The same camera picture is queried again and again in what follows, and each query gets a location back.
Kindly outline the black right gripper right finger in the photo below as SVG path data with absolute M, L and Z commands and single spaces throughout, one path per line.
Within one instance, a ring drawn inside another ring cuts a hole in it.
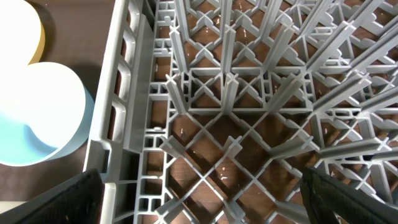
M 337 215 L 348 223 L 397 223 L 396 209 L 313 167 L 304 168 L 300 191 L 311 224 L 338 223 Z

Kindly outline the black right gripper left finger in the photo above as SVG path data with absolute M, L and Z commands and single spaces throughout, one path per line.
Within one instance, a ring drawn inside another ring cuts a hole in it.
M 103 182 L 89 169 L 1 214 L 2 224 L 99 223 Z

